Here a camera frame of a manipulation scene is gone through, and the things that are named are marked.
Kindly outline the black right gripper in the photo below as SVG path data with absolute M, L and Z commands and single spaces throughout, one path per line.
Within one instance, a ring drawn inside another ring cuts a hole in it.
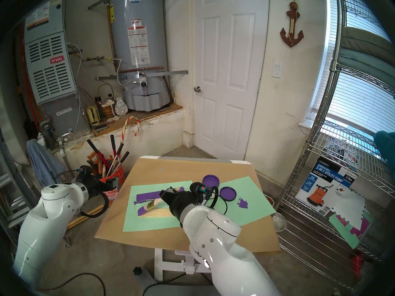
M 173 216 L 181 221 L 181 214 L 189 205 L 202 205 L 214 209 L 218 200 L 218 184 L 206 185 L 202 182 L 193 182 L 189 191 L 183 190 L 183 187 L 169 187 L 161 190 L 160 198 L 169 206 Z

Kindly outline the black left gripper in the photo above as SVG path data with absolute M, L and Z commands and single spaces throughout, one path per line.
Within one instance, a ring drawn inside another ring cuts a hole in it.
M 102 193 L 107 191 L 118 191 L 119 190 L 119 177 L 112 177 L 107 179 L 107 183 L 101 182 L 96 176 L 87 176 L 87 190 L 88 190 L 88 200 L 102 195 Z

